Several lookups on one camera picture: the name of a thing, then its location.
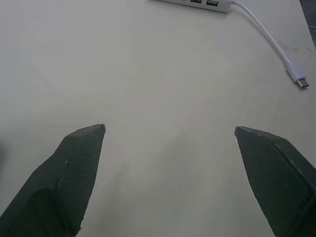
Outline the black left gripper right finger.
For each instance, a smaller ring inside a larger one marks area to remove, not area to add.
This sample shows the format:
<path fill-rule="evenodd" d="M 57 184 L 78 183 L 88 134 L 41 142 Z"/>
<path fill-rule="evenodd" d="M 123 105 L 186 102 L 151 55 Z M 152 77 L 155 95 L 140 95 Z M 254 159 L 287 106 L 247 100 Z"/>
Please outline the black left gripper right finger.
<path fill-rule="evenodd" d="M 316 237 L 316 168 L 286 139 L 238 126 L 249 184 L 276 237 Z"/>

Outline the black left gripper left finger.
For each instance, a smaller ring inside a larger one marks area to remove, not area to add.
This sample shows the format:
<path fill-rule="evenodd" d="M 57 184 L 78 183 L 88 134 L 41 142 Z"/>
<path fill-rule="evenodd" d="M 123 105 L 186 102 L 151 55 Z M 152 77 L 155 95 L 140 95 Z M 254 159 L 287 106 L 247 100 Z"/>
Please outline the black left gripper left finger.
<path fill-rule="evenodd" d="M 0 216 L 0 237 L 76 237 L 91 197 L 106 127 L 67 135 Z"/>

